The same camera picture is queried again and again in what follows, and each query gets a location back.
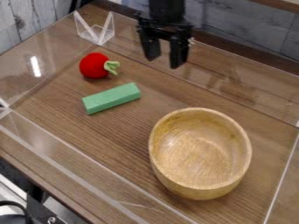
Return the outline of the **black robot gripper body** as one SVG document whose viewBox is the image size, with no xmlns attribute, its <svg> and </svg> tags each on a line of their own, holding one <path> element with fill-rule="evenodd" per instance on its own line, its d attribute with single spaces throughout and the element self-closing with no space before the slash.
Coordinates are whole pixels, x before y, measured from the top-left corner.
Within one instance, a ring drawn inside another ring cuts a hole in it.
<svg viewBox="0 0 299 224">
<path fill-rule="evenodd" d="M 193 24 L 185 18 L 185 12 L 138 12 L 135 14 L 138 26 L 137 31 L 149 31 L 157 38 L 170 41 L 178 35 L 192 35 Z"/>
</svg>

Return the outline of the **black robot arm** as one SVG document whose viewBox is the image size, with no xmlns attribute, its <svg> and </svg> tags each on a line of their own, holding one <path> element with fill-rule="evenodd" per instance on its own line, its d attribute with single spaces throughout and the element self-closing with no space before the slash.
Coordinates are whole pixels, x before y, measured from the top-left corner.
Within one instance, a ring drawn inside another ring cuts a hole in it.
<svg viewBox="0 0 299 224">
<path fill-rule="evenodd" d="M 170 42 L 170 67 L 188 62 L 193 39 L 193 24 L 185 18 L 185 0 L 149 0 L 149 12 L 135 14 L 137 31 L 146 58 L 162 56 L 161 40 Z"/>
</svg>

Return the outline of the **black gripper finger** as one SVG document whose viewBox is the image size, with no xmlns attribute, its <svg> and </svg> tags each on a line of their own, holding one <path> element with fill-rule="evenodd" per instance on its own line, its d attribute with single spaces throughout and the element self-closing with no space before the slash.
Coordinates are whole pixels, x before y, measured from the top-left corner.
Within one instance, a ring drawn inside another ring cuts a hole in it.
<svg viewBox="0 0 299 224">
<path fill-rule="evenodd" d="M 190 38 L 193 36 L 188 35 L 186 37 L 181 37 L 178 35 L 171 37 L 170 40 L 170 61 L 171 61 L 171 69 L 177 69 L 182 64 L 186 63 L 189 59 L 189 51 L 190 51 Z"/>
<path fill-rule="evenodd" d="M 139 37 L 146 58 L 153 61 L 162 55 L 161 40 L 149 31 L 141 30 Z"/>
</svg>

